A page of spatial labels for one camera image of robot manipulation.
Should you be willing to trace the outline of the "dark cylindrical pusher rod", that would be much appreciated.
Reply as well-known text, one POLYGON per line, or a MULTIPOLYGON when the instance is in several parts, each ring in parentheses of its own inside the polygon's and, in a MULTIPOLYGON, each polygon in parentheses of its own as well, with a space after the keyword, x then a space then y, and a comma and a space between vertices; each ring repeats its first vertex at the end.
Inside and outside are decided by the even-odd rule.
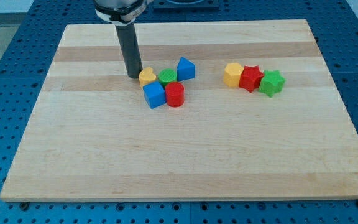
POLYGON ((142 71, 142 61, 134 23, 116 26, 124 64, 129 78, 138 78, 142 71))

